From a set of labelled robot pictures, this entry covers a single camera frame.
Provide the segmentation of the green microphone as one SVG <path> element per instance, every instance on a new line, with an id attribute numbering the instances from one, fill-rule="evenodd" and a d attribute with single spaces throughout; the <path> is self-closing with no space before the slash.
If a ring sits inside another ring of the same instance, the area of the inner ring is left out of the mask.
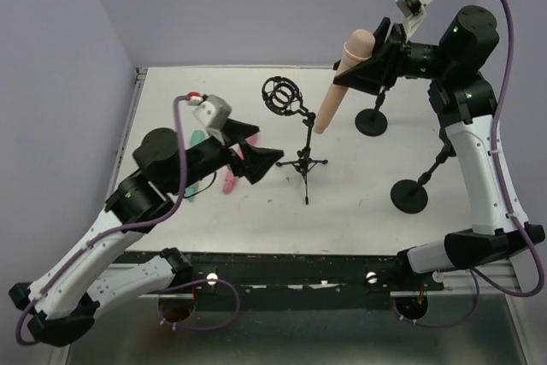
<path id="1" fill-rule="evenodd" d="M 205 140 L 205 132 L 203 130 L 195 130 L 191 135 L 191 147 L 202 143 Z M 200 180 L 194 182 L 192 185 L 189 185 L 185 189 L 185 199 L 189 202 L 193 202 L 193 197 L 199 189 Z"/>

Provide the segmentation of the beige microphone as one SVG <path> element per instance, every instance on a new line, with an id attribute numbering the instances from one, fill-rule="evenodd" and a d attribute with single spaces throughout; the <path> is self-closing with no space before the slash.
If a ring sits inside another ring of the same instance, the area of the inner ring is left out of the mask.
<path id="1" fill-rule="evenodd" d="M 364 29 L 355 30 L 344 43 L 343 54 L 335 75 L 343 74 L 357 64 L 368 60 L 374 46 L 375 38 L 371 32 Z M 347 86 L 336 85 L 334 82 L 330 84 L 315 119 L 315 133 L 322 134 L 328 128 L 347 90 Z"/>

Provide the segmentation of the pink microphone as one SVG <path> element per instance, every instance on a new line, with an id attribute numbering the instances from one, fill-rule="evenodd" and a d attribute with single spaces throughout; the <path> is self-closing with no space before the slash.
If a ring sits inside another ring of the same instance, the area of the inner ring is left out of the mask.
<path id="1" fill-rule="evenodd" d="M 253 135 L 249 136 L 246 139 L 246 142 L 248 144 L 255 144 L 257 140 L 258 140 L 258 134 L 256 133 L 256 134 L 253 134 Z M 224 179 L 222 192 L 224 194 L 229 194 L 233 190 L 233 188 L 237 184 L 237 182 L 238 182 L 238 177 L 230 169 L 228 169 L 226 171 L 226 176 L 225 176 L 225 179 Z"/>

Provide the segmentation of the black round-base clip stand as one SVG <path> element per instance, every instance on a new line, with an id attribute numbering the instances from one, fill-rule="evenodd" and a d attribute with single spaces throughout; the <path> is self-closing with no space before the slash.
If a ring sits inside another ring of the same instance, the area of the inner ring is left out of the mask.
<path id="1" fill-rule="evenodd" d="M 363 109 L 356 115 L 355 126 L 361 134 L 378 137 L 386 131 L 388 121 L 380 109 L 385 102 L 385 94 L 388 90 L 388 87 L 384 87 L 376 97 L 374 106 L 371 109 Z"/>

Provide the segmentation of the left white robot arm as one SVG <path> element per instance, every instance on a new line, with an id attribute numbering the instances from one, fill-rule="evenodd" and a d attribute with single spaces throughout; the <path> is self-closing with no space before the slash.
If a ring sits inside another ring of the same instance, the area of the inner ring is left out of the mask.
<path id="1" fill-rule="evenodd" d="M 191 263 L 176 248 L 126 272 L 103 272 L 131 245 L 170 218 L 188 186 L 229 167 L 251 184 L 283 157 L 283 150 L 256 147 L 247 138 L 257 126 L 228 119 L 220 133 L 186 148 L 180 127 L 148 132 L 133 152 L 137 170 L 107 198 L 89 230 L 46 274 L 16 283 L 9 297 L 21 311 L 15 339 L 21 346 L 63 347 L 85 335 L 104 312 L 150 291 L 191 286 Z"/>

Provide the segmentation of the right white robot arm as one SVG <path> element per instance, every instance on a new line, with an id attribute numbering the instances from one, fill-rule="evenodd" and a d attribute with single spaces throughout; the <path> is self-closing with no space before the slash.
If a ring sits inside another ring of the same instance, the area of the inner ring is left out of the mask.
<path id="1" fill-rule="evenodd" d="M 471 209 L 471 227 L 399 252 L 417 274 L 475 268 L 508 258 L 545 240 L 529 222 L 506 171 L 499 138 L 491 136 L 497 99 L 480 69 L 498 42 L 497 21 L 487 9 L 460 9 L 438 44 L 409 41 L 403 26 L 384 18 L 373 33 L 372 55 L 334 78 L 335 85 L 378 96 L 397 79 L 429 79 L 427 94 L 444 146 L 436 160 L 457 158 Z"/>

